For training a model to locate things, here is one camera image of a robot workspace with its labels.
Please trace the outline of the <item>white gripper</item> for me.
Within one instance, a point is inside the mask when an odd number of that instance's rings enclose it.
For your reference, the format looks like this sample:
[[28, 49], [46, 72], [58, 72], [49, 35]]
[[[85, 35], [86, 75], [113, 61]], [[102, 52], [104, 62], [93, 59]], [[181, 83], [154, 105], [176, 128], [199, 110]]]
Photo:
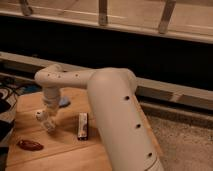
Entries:
[[[61, 99], [60, 89], [57, 87], [44, 87], [43, 88], [43, 102], [45, 111], [50, 116], [56, 116], [59, 110], [59, 102]], [[43, 109], [37, 110], [35, 117], [39, 122], [42, 122], [44, 129], [50, 133], [56, 128], [54, 121], [48, 118], [49, 115]]]

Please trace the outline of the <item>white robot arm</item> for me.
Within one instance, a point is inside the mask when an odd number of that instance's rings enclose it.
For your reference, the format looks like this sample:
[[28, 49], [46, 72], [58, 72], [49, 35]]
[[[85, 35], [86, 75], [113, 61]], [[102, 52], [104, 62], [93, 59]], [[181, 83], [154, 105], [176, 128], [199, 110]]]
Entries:
[[54, 64], [35, 74], [46, 112], [57, 113], [62, 87], [87, 91], [90, 108], [112, 171], [164, 171], [137, 109], [137, 80], [126, 68], [65, 72]]

